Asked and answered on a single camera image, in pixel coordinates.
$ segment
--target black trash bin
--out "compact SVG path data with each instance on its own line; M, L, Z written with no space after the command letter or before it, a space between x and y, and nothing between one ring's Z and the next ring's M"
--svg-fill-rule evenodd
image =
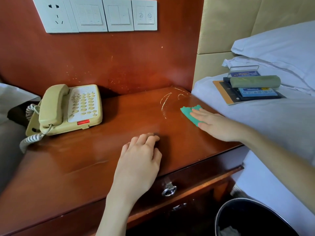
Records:
M229 226L242 236L277 235L298 236L297 232L275 211L247 198L226 202L215 217L215 235Z

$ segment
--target white switch plate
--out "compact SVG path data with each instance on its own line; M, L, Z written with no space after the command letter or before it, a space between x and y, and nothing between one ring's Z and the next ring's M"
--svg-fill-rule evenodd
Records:
M107 32L102 0L70 0L79 32Z
M108 31L133 31L131 0L103 0Z
M69 0L33 0L47 33L78 33Z
M157 1L131 0L135 30L157 30Z

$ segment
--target hand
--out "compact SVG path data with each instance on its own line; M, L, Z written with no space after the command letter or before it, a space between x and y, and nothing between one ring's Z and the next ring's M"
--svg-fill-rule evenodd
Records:
M198 127L216 139L225 142L242 141L251 131L249 126L228 119L220 114L213 114L204 109L192 109L191 116L202 121Z
M109 193L112 198L124 197L133 206L150 189L160 169L162 154L154 148L159 140L148 133L123 146Z

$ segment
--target green cloth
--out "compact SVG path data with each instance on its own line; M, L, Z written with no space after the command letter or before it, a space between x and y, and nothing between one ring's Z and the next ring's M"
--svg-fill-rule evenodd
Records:
M199 110L199 109L201 109L201 106L197 105L197 106L192 107L192 108L196 109L196 110ZM190 108L190 107L182 107L180 110L189 120L191 120L196 126L198 126L198 123L200 123L202 121L199 121L199 120L195 119L193 116L190 115L190 113L192 112L192 110L191 110L192 108Z
M231 77L233 88L278 88L281 79L277 75Z

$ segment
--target beige telephone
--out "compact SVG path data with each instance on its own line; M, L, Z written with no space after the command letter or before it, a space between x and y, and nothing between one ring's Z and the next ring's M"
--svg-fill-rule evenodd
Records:
M102 122L102 104L97 85L68 88L58 84L47 89L38 105L26 110L30 123L21 143L22 152L28 145L40 141L44 135L86 129Z

